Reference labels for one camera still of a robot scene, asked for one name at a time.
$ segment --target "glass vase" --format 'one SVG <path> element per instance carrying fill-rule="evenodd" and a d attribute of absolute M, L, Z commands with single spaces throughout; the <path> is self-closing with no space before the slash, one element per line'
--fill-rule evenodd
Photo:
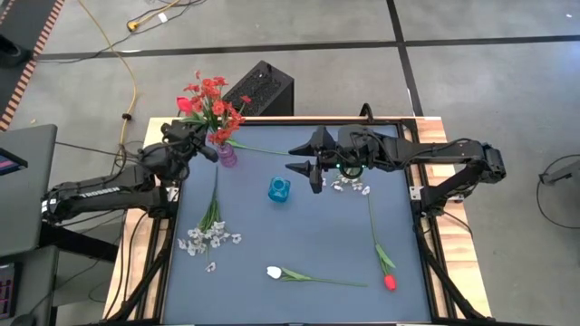
<path fill-rule="evenodd" d="M 225 168 L 233 168 L 237 163 L 236 152 L 229 143 L 217 145 L 217 155 L 219 156 L 219 162 Z"/>

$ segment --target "blue cup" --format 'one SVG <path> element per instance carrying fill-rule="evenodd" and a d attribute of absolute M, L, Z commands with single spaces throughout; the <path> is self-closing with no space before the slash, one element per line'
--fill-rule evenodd
<path fill-rule="evenodd" d="M 270 180 L 270 188 L 268 189 L 268 196 L 276 203 L 284 203 L 290 194 L 290 181 L 281 177 L 272 177 Z"/>

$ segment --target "gray floor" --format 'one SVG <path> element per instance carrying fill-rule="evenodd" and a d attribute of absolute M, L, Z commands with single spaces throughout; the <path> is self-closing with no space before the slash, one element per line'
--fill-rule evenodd
<path fill-rule="evenodd" d="M 151 0 L 86 2 L 112 40 L 126 35 L 128 19 L 160 5 Z M 580 31 L 576 1 L 396 0 L 396 5 L 407 40 Z M 393 35 L 382 0 L 208 0 L 119 49 L 389 41 Z M 105 46 L 77 2 L 68 1 L 45 52 Z M 410 48 L 409 56 L 425 114 L 443 117 L 449 139 L 487 141 L 502 150 L 506 161 L 507 179 L 478 187 L 466 204 L 492 313 L 502 321 L 576 325 L 580 234 L 542 218 L 535 186 L 549 162 L 579 151 L 580 43 Z M 140 97 L 129 140 L 143 138 L 149 117 L 175 114 L 175 97 L 194 70 L 236 81 L 259 60 L 295 77 L 296 114 L 353 115 L 365 101 L 377 115 L 412 114 L 399 55 L 392 48 L 131 58 Z M 114 150 L 130 99 L 131 80 L 117 59 L 40 63 L 11 128 L 28 127 L 32 120 L 55 123 L 60 141 Z M 109 157 L 59 147 L 51 184 L 106 175 L 110 166 Z M 561 223 L 580 225 L 579 190 L 576 179 L 543 188 L 547 213 Z M 113 240 L 117 227 L 97 229 L 98 236 Z M 90 263 L 78 260 L 65 256 L 59 279 Z M 111 266 L 102 263 L 59 291 L 57 301 L 86 300 L 93 286 L 110 277 Z M 102 287 L 95 294 L 101 299 L 108 286 Z M 73 313 L 81 308 L 83 314 Z M 96 321 L 101 313 L 97 303 L 75 303 L 61 310 L 58 324 Z"/>

